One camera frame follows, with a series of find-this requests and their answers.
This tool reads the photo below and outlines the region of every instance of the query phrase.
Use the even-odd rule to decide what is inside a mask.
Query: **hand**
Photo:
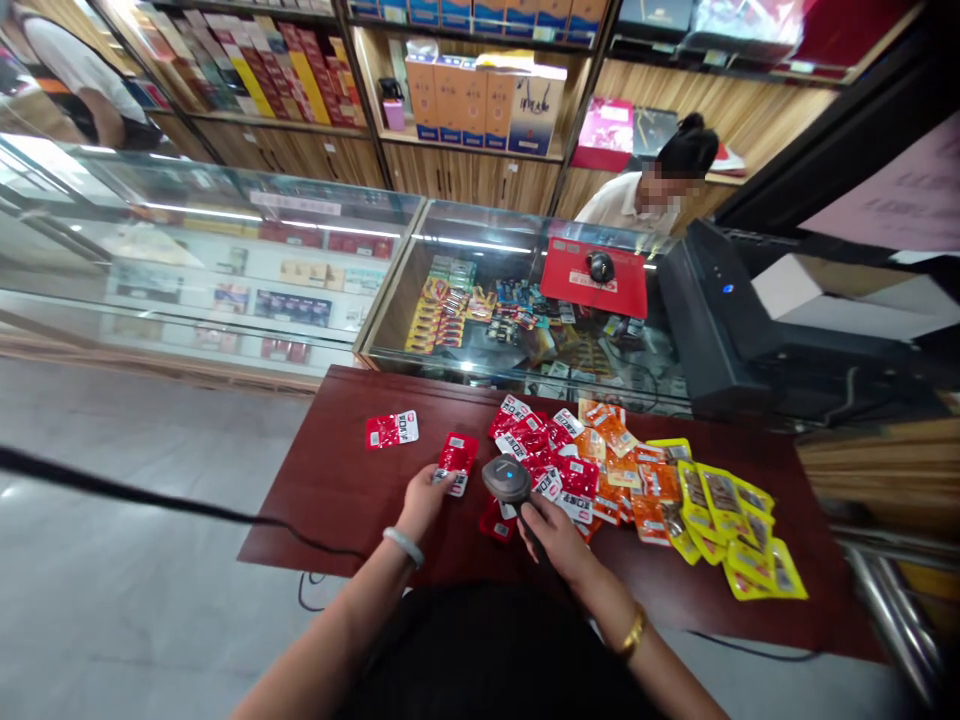
[[[567,514],[543,495],[532,493],[530,502],[525,502],[520,512],[533,534],[540,539],[560,577],[574,589],[582,585],[594,568],[600,565]],[[519,524],[519,528],[531,557],[539,562],[523,523]]]
[[[436,463],[427,465],[413,476],[407,484],[407,494],[403,498],[403,511],[397,521],[397,530],[417,545],[433,525],[443,504],[443,496],[453,485],[455,473],[447,473],[442,481],[434,485],[433,472],[436,469]]]

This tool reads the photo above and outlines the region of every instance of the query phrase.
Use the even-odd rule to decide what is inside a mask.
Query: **hair bun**
[[[706,124],[703,122],[703,115],[700,113],[690,113],[680,121],[680,127],[677,128],[677,132],[686,133],[691,130],[703,130],[705,127]]]

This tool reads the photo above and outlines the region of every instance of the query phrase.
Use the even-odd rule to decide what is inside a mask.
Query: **black hair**
[[[669,178],[702,179],[720,147],[720,139],[708,130],[703,115],[690,113],[677,127],[677,132],[657,155],[660,175]]]

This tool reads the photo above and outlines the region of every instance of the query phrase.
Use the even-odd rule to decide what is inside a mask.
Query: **pink box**
[[[573,167],[623,172],[633,154],[633,104],[594,97],[573,154]]]

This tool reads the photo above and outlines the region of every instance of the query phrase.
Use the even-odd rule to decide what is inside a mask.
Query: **white bracelet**
[[[410,556],[410,559],[413,560],[413,564],[417,566],[417,570],[420,569],[420,567],[423,565],[423,553],[413,540],[393,527],[385,528],[383,531],[383,536],[390,538],[397,545],[399,545],[400,548]]]

